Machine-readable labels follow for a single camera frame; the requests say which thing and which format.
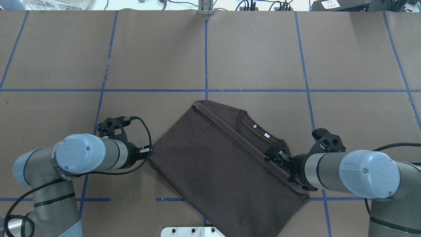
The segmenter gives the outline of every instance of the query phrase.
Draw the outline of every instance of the white bracket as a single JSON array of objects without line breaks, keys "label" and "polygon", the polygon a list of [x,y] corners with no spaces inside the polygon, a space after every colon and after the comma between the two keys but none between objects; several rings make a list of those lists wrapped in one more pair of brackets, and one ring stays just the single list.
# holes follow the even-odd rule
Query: white bracket
[{"label": "white bracket", "polygon": [[167,227],[161,237],[225,237],[217,228],[205,227]]},{"label": "white bracket", "polygon": [[213,0],[199,0],[199,15],[213,15]]}]

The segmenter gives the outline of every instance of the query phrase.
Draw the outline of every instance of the garment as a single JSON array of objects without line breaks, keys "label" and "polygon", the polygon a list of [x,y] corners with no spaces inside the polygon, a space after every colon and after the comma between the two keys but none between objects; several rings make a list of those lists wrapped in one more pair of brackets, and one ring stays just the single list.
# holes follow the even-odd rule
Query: garment
[{"label": "garment", "polygon": [[246,111],[202,100],[154,145],[151,166],[227,237],[275,237],[309,201],[289,174],[264,160],[282,146]]}]

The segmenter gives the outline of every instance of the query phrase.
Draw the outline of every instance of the white mounting plate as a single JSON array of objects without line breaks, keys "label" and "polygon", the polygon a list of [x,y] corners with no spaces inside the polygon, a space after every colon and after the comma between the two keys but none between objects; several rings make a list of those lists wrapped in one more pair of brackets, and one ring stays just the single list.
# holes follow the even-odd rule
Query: white mounting plate
[{"label": "white mounting plate", "polygon": [[167,227],[161,231],[161,237],[225,237],[215,227]]}]

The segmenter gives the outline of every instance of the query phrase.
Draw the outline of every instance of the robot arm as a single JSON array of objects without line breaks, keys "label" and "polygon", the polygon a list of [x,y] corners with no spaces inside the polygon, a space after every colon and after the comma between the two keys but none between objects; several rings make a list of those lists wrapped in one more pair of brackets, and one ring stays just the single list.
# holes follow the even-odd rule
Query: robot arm
[{"label": "robot arm", "polygon": [[266,160],[290,172],[290,182],[371,199],[369,237],[421,236],[421,168],[396,162],[378,151],[345,152],[340,138],[325,129],[308,154],[287,157],[269,148]]},{"label": "robot arm", "polygon": [[[82,236],[72,179],[97,171],[129,168],[150,156],[151,146],[137,148],[127,141],[124,127],[133,119],[139,118],[108,118],[98,127],[102,137],[74,134],[54,146],[20,156],[13,167],[13,175],[20,184],[32,189],[53,184],[33,193],[35,209],[27,217],[34,229],[32,223],[11,216],[9,220],[3,219],[10,233],[1,231],[0,236],[32,236],[32,232],[35,237]],[[122,133],[115,135],[116,129]]]}]

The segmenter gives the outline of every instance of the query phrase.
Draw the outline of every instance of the white sticker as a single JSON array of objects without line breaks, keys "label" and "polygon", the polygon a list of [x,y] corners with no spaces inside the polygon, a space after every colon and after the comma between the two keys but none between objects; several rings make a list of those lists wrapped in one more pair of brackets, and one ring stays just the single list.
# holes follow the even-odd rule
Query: white sticker
[{"label": "white sticker", "polygon": [[337,0],[323,1],[322,5],[325,9],[333,9],[341,7]]}]

